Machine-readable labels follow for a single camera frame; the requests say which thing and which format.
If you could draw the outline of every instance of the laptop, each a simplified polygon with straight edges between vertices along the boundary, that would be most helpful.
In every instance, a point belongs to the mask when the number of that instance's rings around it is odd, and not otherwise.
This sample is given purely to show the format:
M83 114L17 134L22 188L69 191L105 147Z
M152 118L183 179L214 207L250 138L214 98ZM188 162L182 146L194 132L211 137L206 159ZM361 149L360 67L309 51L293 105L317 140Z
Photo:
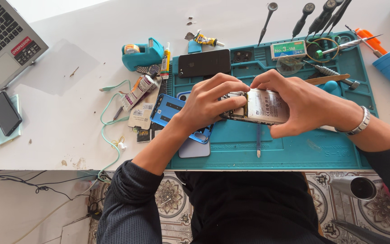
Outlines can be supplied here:
M16 9L0 0L0 91L48 48Z

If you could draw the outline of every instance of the silver bracelet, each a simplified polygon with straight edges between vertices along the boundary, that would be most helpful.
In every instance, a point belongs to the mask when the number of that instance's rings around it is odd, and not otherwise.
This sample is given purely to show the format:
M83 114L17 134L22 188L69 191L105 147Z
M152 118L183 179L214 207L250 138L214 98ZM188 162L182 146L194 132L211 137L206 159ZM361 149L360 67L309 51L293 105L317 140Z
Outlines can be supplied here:
M363 131L370 123L370 111L367 108L365 108L364 106L360 106L360 107L364 110L364 118L362 119L362 122L360 123L360 125L358 127L356 127L353 130L350 130L350 131L339 131L336 128L335 128L335 130L339 133L344 133L347 136L356 135L356 134L360 133L361 131Z

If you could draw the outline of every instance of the white desk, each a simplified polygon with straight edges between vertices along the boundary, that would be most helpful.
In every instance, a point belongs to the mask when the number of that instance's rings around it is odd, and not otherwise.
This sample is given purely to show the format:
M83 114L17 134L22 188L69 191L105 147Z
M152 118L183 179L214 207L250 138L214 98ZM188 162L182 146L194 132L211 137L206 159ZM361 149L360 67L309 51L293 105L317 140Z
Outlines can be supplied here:
M316 10L306 20L299 37L306 36L324 0L312 2ZM279 8L270 19L263 42L291 38L306 2L277 0L277 3ZM135 82L139 76L122 64L122 45L147 43L149 37L154 37L161 44L170 42L171 56L178 56L187 53L186 33L201 28L205 36L218 38L226 48L253 45L268 12L266 2L256 0L141 4L134 10L138 6L135 2L112 0L31 24L50 49L8 89L9 95L19 94L23 134L0 146L0 169L102 169L115 160L116 151L100 135L100 113L111 96L122 88L109 92L98 89L124 79ZM366 1L353 1L333 31L344 31L347 24L373 34L383 33L379 40L390 51L390 1L375 0L371 11L361 15L366 8ZM197 23L187 26L189 16ZM380 118L390 124L390 82L372 66L376 60L372 52L362 47L362 54ZM76 67L79 69L69 78ZM104 118L111 120L118 107L115 100ZM127 145L119 162L109 170L115 170L146 146L136 143L136 134L130 132L127 122L107 126L105 133L110 140L124 135Z

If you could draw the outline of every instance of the laptop touchpad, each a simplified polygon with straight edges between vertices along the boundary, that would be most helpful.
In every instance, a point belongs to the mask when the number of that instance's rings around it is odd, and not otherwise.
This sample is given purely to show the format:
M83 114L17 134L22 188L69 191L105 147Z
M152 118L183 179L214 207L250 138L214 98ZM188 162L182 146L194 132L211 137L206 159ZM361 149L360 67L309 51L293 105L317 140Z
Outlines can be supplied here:
M0 57L0 84L13 75L20 68L20 65L8 53Z

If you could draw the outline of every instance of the orange tool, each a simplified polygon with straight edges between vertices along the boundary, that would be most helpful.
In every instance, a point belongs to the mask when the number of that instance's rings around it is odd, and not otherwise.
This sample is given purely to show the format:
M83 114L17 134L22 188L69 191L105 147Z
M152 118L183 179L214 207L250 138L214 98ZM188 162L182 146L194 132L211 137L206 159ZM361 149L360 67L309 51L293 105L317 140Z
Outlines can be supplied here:
M361 38L365 38L365 37L371 37L373 36L369 31L367 30L362 30L362 29L356 29L356 34L358 36L360 36ZM376 49L377 51L379 51L380 53L382 53L382 55L385 55L387 53L387 51L385 49L383 49L383 47L380 46L380 41L377 39L377 38L373 38L371 40L367 40L367 43L373 47L374 49Z

